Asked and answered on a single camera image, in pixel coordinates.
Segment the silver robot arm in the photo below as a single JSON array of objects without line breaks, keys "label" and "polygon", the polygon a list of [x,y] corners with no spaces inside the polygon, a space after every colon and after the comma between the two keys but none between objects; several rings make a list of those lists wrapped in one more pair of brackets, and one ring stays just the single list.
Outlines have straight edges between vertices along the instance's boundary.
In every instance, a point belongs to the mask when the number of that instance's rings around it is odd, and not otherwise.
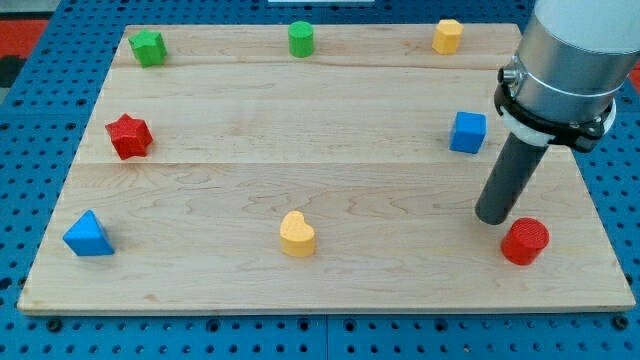
[{"label": "silver robot arm", "polygon": [[639,0],[537,0],[495,107],[520,141],[591,151],[639,60]]}]

